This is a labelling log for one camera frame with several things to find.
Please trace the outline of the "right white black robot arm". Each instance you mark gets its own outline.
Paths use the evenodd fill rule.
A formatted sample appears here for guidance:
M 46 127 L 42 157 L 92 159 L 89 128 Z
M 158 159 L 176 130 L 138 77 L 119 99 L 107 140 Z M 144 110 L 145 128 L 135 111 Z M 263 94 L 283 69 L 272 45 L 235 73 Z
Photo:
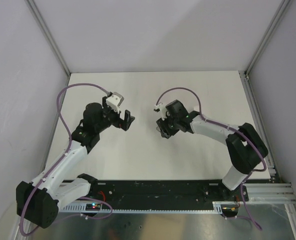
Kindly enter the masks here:
M 219 187 L 220 197 L 226 201 L 236 196 L 236 188 L 268 155 L 266 145 L 249 123 L 230 126 L 215 122 L 195 110 L 188 112 L 178 100 L 167 105 L 159 103 L 154 111 L 161 114 L 156 123 L 163 138 L 169 139 L 181 131 L 203 135 L 227 146 L 232 166 Z

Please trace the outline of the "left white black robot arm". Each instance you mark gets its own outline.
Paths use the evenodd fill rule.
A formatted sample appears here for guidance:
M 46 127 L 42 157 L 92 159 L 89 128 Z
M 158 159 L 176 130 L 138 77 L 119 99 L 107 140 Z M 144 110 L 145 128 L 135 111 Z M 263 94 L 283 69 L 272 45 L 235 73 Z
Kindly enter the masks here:
M 85 197 L 94 199 L 99 192 L 96 179 L 85 173 L 62 186 L 67 173 L 77 166 L 100 140 L 100 133 L 114 126 L 127 131 L 135 117 L 126 110 L 124 118 L 106 103 L 90 103 L 83 119 L 72 132 L 70 142 L 60 157 L 30 183 L 22 181 L 16 188 L 17 214 L 41 228 L 49 227 L 59 210 Z

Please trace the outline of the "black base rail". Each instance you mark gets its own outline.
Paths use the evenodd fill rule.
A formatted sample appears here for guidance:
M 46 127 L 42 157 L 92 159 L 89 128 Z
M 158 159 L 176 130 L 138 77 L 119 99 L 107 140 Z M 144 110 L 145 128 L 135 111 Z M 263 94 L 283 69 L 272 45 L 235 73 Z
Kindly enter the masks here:
M 220 180 L 96 180 L 86 196 L 116 211 L 210 210 L 213 202 L 249 200 L 245 186 L 228 190 Z

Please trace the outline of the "aluminium frame crossbar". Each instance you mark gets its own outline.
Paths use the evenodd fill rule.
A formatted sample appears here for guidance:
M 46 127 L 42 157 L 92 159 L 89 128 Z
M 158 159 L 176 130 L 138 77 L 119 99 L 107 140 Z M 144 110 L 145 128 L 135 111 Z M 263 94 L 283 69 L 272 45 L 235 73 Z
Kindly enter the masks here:
M 256 204 L 293 204 L 296 197 L 290 183 L 246 183 L 248 202 Z

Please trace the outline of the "left aluminium frame post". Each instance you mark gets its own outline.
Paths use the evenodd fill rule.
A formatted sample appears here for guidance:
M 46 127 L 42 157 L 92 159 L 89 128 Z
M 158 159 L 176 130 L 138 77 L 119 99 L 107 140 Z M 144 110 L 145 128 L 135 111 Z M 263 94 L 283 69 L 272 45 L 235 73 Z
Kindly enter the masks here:
M 40 28 L 46 42 L 48 43 L 54 57 L 56 58 L 56 60 L 58 61 L 60 67 L 62 68 L 63 72 L 65 73 L 65 75 L 67 77 L 71 76 L 71 72 L 69 70 L 68 65 L 66 64 L 66 61 L 63 58 L 63 55 L 55 41 L 55 39 L 53 38 L 50 29 L 48 28 L 38 6 L 36 5 L 36 2 L 34 0 L 25 0 L 25 3 L 28 7 L 28 9 L 30 10 L 33 18 L 35 19 L 38 27 Z

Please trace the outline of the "aluminium frame post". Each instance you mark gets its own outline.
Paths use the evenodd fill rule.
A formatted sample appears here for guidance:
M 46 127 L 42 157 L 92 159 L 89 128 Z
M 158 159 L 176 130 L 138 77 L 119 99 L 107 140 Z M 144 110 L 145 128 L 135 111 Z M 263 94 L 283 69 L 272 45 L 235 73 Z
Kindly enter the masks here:
M 34 0 L 25 0 L 25 3 L 28 7 L 28 9 L 30 10 L 33 18 L 35 19 L 38 27 L 40 28 L 46 42 L 48 43 L 54 57 L 56 58 L 56 60 L 58 61 L 60 67 L 62 68 L 63 72 L 65 73 L 65 75 L 67 77 L 71 76 L 71 72 L 69 70 L 68 65 L 66 64 L 66 61 L 63 58 L 63 55 L 55 41 L 55 39 L 53 38 L 50 29 L 48 28 L 38 6 L 36 5 L 36 2 Z
M 264 50 L 269 44 L 272 36 L 274 35 L 275 31 L 277 30 L 278 26 L 280 25 L 282 19 L 284 18 L 285 14 L 287 13 L 289 7 L 292 4 L 292 0 L 282 0 L 273 15 L 267 29 L 265 30 L 263 37 L 261 38 L 259 45 L 257 46 L 254 54 L 252 55 L 250 62 L 248 63 L 246 69 L 244 70 L 244 75 L 247 77 L 251 73 L 252 69 L 254 68 L 257 61 L 260 59 L 261 55 L 263 54 Z

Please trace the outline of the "right aluminium frame post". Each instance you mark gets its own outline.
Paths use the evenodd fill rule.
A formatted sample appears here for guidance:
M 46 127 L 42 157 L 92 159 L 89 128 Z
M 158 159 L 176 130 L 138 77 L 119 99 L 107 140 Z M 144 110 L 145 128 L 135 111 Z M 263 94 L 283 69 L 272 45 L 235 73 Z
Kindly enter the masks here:
M 257 46 L 254 54 L 252 55 L 250 62 L 248 63 L 246 69 L 244 70 L 244 75 L 247 77 L 251 73 L 252 69 L 254 68 L 257 61 L 260 59 L 261 55 L 263 54 L 264 50 L 269 44 L 272 36 L 274 35 L 275 31 L 277 30 L 278 26 L 280 25 L 282 19 L 284 18 L 285 14 L 287 13 L 289 7 L 292 4 L 292 0 L 282 0 L 273 15 L 267 29 L 265 30 L 263 37 L 261 38 L 259 45 Z

